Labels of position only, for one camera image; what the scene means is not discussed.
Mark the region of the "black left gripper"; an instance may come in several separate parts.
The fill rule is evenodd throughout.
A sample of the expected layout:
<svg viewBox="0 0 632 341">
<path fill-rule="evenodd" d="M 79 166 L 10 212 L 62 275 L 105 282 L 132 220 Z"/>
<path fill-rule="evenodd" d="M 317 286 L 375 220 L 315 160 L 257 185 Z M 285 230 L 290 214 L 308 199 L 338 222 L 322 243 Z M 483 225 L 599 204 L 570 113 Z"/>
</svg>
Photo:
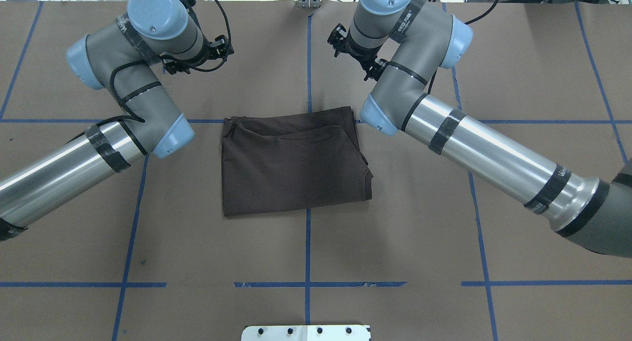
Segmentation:
<svg viewBox="0 0 632 341">
<path fill-rule="evenodd" d="M 227 62 L 228 56 L 234 53 L 231 36 L 220 35 L 213 42 L 199 33 L 194 44 L 181 53 L 165 53 L 160 56 L 162 66 L 167 73 L 190 74 L 191 71 L 211 73 L 221 68 Z M 203 69 L 201 65 L 210 60 L 221 60 L 218 65 L 210 69 Z"/>
</svg>

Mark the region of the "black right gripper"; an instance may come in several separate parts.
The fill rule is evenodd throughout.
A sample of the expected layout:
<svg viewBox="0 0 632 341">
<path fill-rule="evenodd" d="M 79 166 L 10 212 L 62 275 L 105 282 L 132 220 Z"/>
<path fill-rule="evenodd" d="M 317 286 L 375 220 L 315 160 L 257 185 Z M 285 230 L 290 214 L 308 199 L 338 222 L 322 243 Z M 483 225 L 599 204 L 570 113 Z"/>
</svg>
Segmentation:
<svg viewBox="0 0 632 341">
<path fill-rule="evenodd" d="M 332 30 L 327 38 L 327 42 L 332 45 L 335 57 L 341 53 L 346 53 L 359 62 L 361 68 L 366 72 L 366 76 L 363 79 L 364 81 L 367 81 L 369 78 L 378 81 L 388 65 L 388 61 L 377 59 L 377 54 L 382 47 L 381 45 L 377 48 L 365 48 L 357 44 L 341 24 L 338 24 Z"/>
</svg>

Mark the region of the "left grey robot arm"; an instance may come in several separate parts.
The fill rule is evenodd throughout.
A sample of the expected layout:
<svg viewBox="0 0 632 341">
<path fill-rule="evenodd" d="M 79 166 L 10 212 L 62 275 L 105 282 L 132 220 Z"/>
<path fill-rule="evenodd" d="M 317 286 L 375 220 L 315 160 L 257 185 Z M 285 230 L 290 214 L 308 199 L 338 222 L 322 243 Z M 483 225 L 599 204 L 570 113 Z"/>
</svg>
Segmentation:
<svg viewBox="0 0 632 341">
<path fill-rule="evenodd" d="M 29 225 L 149 154 L 167 157 L 194 138 L 194 131 L 152 65 L 168 74 L 221 68 L 234 53 L 231 33 L 208 40 L 197 0 L 128 0 L 124 13 L 83 36 L 66 62 L 87 87 L 106 90 L 120 114 L 97 121 L 64 146 L 1 182 L 1 240 Z"/>
</svg>

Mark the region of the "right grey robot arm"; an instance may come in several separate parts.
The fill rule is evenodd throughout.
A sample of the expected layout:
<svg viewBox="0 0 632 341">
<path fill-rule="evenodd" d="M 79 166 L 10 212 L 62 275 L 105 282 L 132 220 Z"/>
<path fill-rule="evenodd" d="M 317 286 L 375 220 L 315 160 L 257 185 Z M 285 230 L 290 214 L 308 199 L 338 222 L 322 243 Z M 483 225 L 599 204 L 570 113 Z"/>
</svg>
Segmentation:
<svg viewBox="0 0 632 341">
<path fill-rule="evenodd" d="M 472 39 L 467 24 L 427 0 L 359 0 L 349 28 L 337 25 L 328 42 L 376 80 L 360 112 L 365 123 L 417 139 L 546 217 L 578 246 L 629 258 L 630 164 L 611 182 L 583 178 L 427 93 L 431 76 L 453 67 Z"/>
</svg>

